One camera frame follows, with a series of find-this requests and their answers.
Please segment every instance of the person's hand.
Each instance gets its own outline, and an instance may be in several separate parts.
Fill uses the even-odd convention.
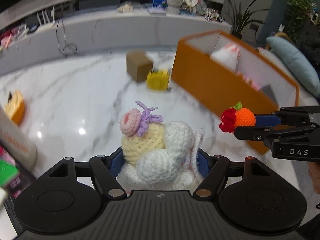
[[[308,166],[308,173],[311,177],[313,188],[316,193],[320,194],[320,163],[310,162]]]

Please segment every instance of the round pad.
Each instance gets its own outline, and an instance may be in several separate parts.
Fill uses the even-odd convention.
[[[73,195],[64,190],[51,190],[42,193],[37,200],[40,208],[49,212],[58,212],[70,207],[75,198]]]
[[[93,188],[64,178],[39,179],[14,203],[19,222],[40,233],[61,234],[95,219],[101,198]]]
[[[242,180],[221,192],[223,214],[251,232],[275,233],[298,227],[307,208],[303,195],[288,182],[259,177]]]

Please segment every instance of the purple crocheted ribbon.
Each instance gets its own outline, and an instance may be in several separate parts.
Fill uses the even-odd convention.
[[[146,132],[146,130],[148,130],[148,128],[149,128],[149,124],[148,123],[150,123],[150,122],[162,122],[163,121],[163,117],[161,115],[157,115],[157,114],[150,114],[150,112],[158,109],[157,107],[147,108],[140,101],[136,101],[136,104],[143,108],[143,112],[142,112],[142,115],[141,115],[141,121],[140,121],[140,124],[139,124],[139,129],[137,131],[137,135],[139,137],[141,137]]]

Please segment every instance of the white marble surface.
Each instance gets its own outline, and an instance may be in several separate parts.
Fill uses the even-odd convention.
[[[171,68],[175,52],[148,55],[155,67]],[[148,90],[145,83],[136,84],[126,73],[125,53],[108,52],[57,60],[3,76],[0,102],[7,101],[9,90],[22,91],[27,110],[21,129],[36,142],[37,176],[66,156],[87,161],[113,153],[122,136],[120,116],[135,107],[135,101],[142,101],[148,107],[159,107],[156,114],[163,115],[164,122],[185,121],[194,131],[202,130],[202,149],[210,155],[224,155],[232,161],[255,156],[299,188],[291,161],[273,159],[271,153],[258,155],[244,141],[222,133],[217,116],[176,84],[170,86],[171,92],[158,92]],[[0,239],[12,239],[4,209],[1,212]]]

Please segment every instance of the cardboard box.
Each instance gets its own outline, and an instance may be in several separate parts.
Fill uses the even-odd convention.
[[[144,51],[127,53],[127,73],[136,82],[147,80],[148,73],[152,70],[153,61],[149,59]]]

